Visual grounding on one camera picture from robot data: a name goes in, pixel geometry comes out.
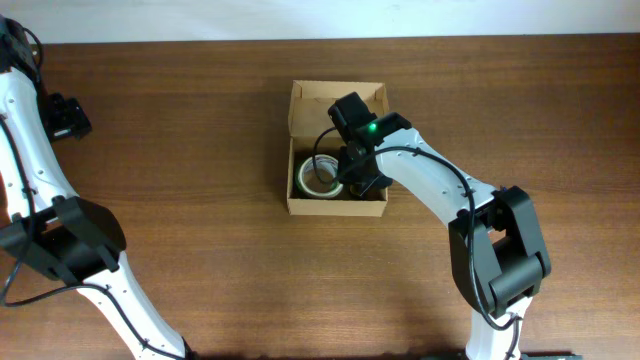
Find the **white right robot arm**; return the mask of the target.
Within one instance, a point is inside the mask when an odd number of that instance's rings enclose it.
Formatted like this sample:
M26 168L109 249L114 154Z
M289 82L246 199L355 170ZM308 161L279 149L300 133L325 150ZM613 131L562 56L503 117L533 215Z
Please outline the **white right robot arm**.
M524 315L551 260L530 196L465 173L409 120L371 112L352 92L329 108L344 145L336 181L359 190L398 182L447 228L452 277L472 309L467 359L521 359Z

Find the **cardboard box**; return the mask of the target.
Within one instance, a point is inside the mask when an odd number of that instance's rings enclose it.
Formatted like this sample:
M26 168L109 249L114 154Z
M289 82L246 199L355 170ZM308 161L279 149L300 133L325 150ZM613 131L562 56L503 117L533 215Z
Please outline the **cardboard box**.
M328 109L339 98L355 92L378 116L389 112L383 83L296 80L288 115L289 164L286 202L291 215L380 217L388 191L378 198L355 198L346 185L331 186L337 174L339 150L344 145Z

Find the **yellow black correction tape dispenser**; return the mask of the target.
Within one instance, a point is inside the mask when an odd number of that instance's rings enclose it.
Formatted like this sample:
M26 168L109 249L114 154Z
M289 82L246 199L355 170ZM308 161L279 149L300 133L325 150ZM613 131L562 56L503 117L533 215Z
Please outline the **yellow black correction tape dispenser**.
M351 185L350 193L356 197L362 197L363 196L362 187L360 185Z

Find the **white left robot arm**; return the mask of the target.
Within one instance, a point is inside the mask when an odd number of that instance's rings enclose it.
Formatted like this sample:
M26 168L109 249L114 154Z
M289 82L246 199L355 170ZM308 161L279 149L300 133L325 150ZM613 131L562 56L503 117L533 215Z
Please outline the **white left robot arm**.
M52 144L87 135L78 100L47 92L43 47L19 22L1 20L1 180L9 224L1 248L16 263L1 289L17 308L76 291L114 328L136 359L194 359L137 282L124 232L107 208L83 199Z

